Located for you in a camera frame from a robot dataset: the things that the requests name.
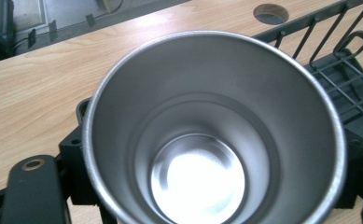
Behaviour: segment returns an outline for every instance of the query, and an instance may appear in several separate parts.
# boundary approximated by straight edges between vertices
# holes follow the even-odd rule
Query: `wooden desk surface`
[[[77,104],[92,95],[107,71],[126,53],[148,40],[181,31],[258,34],[272,28],[253,16],[254,8],[266,2],[285,7],[291,21],[337,1],[192,0],[0,62],[0,189],[6,186],[7,173],[18,161],[38,154],[58,154],[58,144],[77,126]],[[337,32],[344,30],[360,9],[351,10]],[[301,63],[312,55],[314,44],[328,25],[317,25],[317,37],[303,50]],[[301,35],[286,39],[283,50],[295,49]],[[339,37],[329,40],[323,55]],[[359,201],[356,209],[336,210],[327,223],[359,223],[361,206]],[[72,206],[71,211],[75,223],[100,222],[96,208]]]

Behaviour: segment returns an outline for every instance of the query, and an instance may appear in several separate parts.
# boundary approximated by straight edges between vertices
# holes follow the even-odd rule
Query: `light wood grain surface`
[[[337,2],[290,0],[192,0],[185,4],[104,28],[0,62],[0,189],[11,167],[27,157],[58,154],[58,144],[77,126],[77,104],[125,54],[153,38],[181,31],[220,30],[256,35],[273,26],[257,21],[254,8],[275,3],[289,19]],[[328,42],[326,55],[361,7],[351,10]],[[305,63],[330,21],[320,22],[298,60]],[[363,21],[358,26],[363,29]],[[293,52],[303,32],[287,37],[282,50]],[[360,223],[356,209],[336,210],[326,223]],[[71,206],[75,223],[99,223],[97,208]]]

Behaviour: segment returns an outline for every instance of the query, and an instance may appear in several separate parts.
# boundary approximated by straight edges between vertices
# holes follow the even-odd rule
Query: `silver container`
[[[345,171],[342,125],[302,66],[255,39],[170,35],[93,94],[85,162],[125,223],[316,223]]]

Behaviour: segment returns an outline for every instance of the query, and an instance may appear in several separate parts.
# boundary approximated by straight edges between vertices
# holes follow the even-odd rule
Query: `floor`
[[[84,35],[188,0],[13,0],[15,54]]]

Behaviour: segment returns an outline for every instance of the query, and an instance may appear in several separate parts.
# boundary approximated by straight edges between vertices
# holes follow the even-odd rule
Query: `black dish rack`
[[[347,48],[357,39],[363,41],[363,31],[354,31],[363,19],[363,9],[332,53],[319,60],[316,57],[348,10],[359,6],[363,6],[363,0],[340,1],[254,36],[267,43],[273,42],[279,48],[284,37],[305,29],[305,35],[292,55],[296,59],[316,25],[336,18],[305,65],[331,97],[346,132],[347,178],[334,208],[353,208],[357,195],[363,198],[363,66],[357,59],[363,52],[363,44],[355,51]],[[89,99],[77,106],[79,126],[60,143],[60,154],[56,158],[34,156],[12,168],[7,188],[0,190],[1,223],[70,223],[65,202],[70,197],[73,204],[98,204],[103,223],[117,223],[100,205],[82,158],[81,127],[88,103]]]

